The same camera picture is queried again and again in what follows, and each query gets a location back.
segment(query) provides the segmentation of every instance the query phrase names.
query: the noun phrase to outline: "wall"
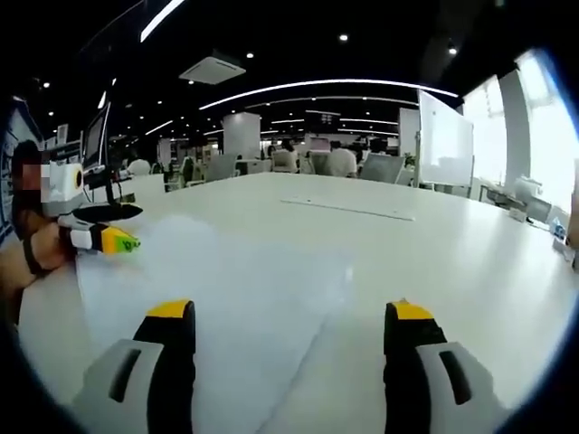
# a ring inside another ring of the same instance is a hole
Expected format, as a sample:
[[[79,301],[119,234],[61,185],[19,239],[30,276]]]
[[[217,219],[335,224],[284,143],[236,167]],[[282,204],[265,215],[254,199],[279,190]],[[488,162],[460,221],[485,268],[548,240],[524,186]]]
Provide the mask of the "wall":
[[[418,110],[411,108],[400,108],[398,118],[398,128],[400,131],[400,155],[406,152],[416,155],[416,133],[420,131],[420,114]]]
[[[260,116],[236,113],[223,118],[223,153],[243,158],[260,157]]]
[[[531,138],[527,104],[518,76],[514,70],[498,81],[505,108],[507,128],[507,176],[505,186],[512,188],[521,175],[531,172]]]

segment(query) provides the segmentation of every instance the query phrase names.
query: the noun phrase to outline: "white chair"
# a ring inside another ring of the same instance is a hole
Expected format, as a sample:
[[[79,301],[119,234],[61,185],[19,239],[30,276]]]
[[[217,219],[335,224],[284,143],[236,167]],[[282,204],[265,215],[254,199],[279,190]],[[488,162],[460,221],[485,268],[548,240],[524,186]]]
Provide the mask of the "white chair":
[[[205,173],[204,180],[202,181],[191,181],[187,183],[187,187],[192,185],[211,183],[213,181],[220,181],[222,179],[233,178],[239,174],[239,171],[235,170],[235,162],[237,161],[237,156],[233,154],[223,154],[222,156],[213,156],[207,167],[207,172]]]
[[[404,167],[403,156],[370,154],[364,163],[360,179],[396,184]]]
[[[294,155],[285,149],[271,154],[271,161],[273,163],[273,172],[284,172],[287,174],[298,172]]]

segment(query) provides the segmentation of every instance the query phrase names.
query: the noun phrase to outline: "white table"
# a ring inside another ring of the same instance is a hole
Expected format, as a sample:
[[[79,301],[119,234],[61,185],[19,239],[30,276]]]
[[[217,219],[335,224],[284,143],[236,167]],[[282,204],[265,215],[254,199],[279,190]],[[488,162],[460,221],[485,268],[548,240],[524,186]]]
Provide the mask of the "white table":
[[[415,221],[280,201],[294,196],[396,208]],[[503,404],[517,407],[554,355],[579,288],[548,233],[499,208],[443,193],[260,174],[140,204],[149,218],[184,213],[225,232],[353,255],[353,300],[322,331],[267,433],[384,432],[384,306],[401,297],[428,308],[447,338],[489,369]],[[69,401],[92,357],[71,268],[25,290],[20,336],[49,389]]]

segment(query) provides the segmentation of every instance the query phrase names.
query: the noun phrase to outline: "office chair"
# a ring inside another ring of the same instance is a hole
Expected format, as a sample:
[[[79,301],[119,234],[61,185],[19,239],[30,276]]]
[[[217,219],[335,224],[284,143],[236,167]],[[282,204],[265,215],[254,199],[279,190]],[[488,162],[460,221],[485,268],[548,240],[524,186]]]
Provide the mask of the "office chair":
[[[364,163],[360,179],[396,184],[404,167],[403,156],[370,154]]]

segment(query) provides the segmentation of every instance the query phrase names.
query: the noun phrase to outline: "black ceiling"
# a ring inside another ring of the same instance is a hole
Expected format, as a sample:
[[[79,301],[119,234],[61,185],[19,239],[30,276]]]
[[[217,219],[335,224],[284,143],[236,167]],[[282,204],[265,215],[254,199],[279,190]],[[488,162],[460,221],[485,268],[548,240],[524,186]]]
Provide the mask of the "black ceiling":
[[[219,127],[219,119],[233,109],[277,99],[305,100],[252,108],[262,115],[263,129],[289,113],[302,117],[304,109],[396,120],[396,103],[310,98],[416,100],[415,91],[357,84],[307,86],[198,109],[247,90],[302,80],[399,80],[464,95],[489,75],[512,67],[514,57],[536,42],[533,29],[524,30],[527,23],[517,24],[520,11],[531,1],[501,6],[504,2],[496,0],[185,0],[143,43],[140,31],[168,0],[14,3],[10,7],[17,10],[6,15],[13,19],[4,28],[10,81],[13,92],[28,100],[47,136],[61,123],[70,123],[73,130],[84,128],[96,115],[105,89],[112,92],[112,135],[142,137],[170,119],[174,123],[160,134],[205,132]],[[523,30],[514,32],[519,27]],[[341,33],[349,35],[348,42],[338,40]],[[450,41],[459,48],[455,57],[448,54]],[[238,59],[247,72],[214,86],[178,79],[212,49]],[[255,57],[246,59],[247,52]],[[113,78],[117,82],[111,90]],[[50,88],[42,87],[45,81]]]

